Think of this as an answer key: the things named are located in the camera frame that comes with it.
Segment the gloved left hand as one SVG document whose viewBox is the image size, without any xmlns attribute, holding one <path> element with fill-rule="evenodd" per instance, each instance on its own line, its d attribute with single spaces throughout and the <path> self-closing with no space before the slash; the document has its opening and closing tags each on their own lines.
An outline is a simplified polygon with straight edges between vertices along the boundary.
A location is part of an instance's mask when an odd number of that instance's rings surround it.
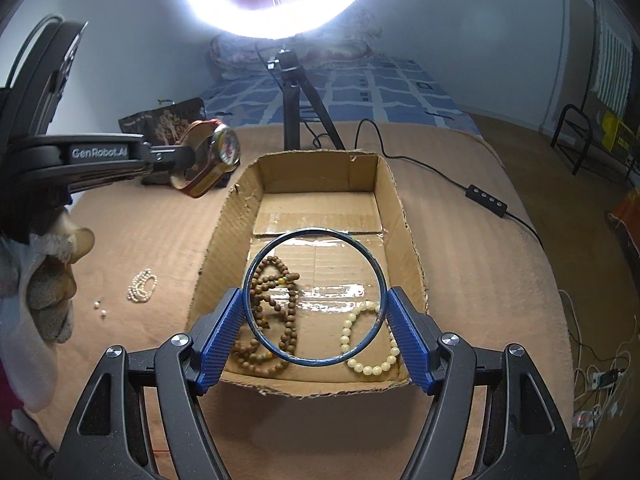
<svg viewBox="0 0 640 480">
<path fill-rule="evenodd" d="M 39 412 L 53 399 L 56 348 L 74 328 L 73 265 L 95 241 L 66 208 L 53 211 L 47 229 L 32 230 L 26 243 L 1 239 L 1 365 L 29 411 Z"/>
</svg>

